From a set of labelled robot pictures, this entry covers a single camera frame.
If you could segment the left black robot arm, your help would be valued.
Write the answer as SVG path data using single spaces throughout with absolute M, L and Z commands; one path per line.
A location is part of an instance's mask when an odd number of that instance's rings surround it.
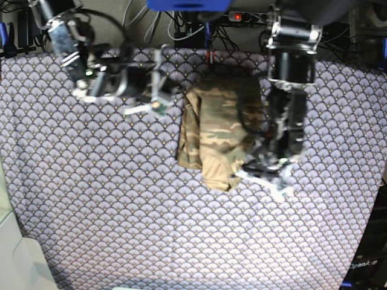
M 264 118 L 267 127 L 247 132 L 256 141 L 242 171 L 256 178 L 278 178 L 297 162 L 304 148 L 305 87 L 314 84 L 315 56 L 323 28 L 348 13 L 357 1 L 276 1 L 267 18 L 270 33 L 267 79 L 272 84 Z

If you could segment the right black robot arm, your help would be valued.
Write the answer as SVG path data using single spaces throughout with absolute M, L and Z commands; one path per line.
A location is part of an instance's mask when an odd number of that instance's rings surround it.
M 99 98 L 131 97 L 152 103 L 156 98 L 170 99 L 182 92 L 181 86 L 160 69 L 163 50 L 154 50 L 150 62 L 135 62 L 132 39 L 112 16 L 82 8 L 74 1 L 29 1 L 28 4 L 37 26 L 48 33 L 54 53 L 73 82 L 73 94 L 77 98 L 95 102 Z M 106 56 L 110 45 L 96 45 L 90 21 L 82 20 L 81 16 L 101 17 L 118 29 L 122 35 L 118 56 Z

